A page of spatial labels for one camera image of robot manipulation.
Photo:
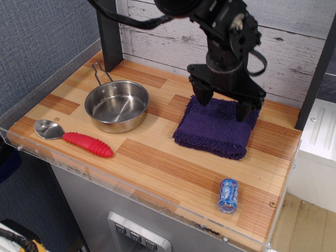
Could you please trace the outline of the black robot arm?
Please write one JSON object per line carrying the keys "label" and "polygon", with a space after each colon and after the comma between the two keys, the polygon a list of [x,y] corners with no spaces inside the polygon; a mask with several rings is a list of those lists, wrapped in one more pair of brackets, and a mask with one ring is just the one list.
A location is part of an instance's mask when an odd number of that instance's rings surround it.
{"label": "black robot arm", "polygon": [[170,18],[188,17],[200,25],[207,36],[206,64],[190,64],[187,71],[199,103],[206,106],[215,92],[238,101],[236,119],[245,121],[251,110],[264,104],[266,92],[252,77],[265,72],[250,72],[249,55],[264,66],[266,58],[255,47],[261,44],[258,23],[243,1],[155,1]]}

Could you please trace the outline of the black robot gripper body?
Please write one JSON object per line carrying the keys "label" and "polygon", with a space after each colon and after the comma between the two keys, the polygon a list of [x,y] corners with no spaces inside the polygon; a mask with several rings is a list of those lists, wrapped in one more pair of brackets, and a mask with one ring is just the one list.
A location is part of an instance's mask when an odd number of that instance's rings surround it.
{"label": "black robot gripper body", "polygon": [[219,68],[218,71],[214,71],[208,65],[191,64],[188,65],[187,71],[191,83],[194,80],[201,81],[208,84],[214,93],[238,101],[264,101],[266,96],[266,92],[251,79],[242,64],[231,70]]}

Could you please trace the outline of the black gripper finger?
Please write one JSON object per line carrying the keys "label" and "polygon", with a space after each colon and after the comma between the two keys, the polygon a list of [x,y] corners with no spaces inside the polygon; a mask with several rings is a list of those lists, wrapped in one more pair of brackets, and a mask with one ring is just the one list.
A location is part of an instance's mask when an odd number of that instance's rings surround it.
{"label": "black gripper finger", "polygon": [[208,84],[198,80],[192,81],[192,86],[199,103],[204,107],[207,106],[213,97],[213,89]]}
{"label": "black gripper finger", "polygon": [[251,110],[260,110],[263,105],[263,100],[257,100],[256,102],[252,102],[250,100],[239,101],[237,104],[237,121],[245,121]]}

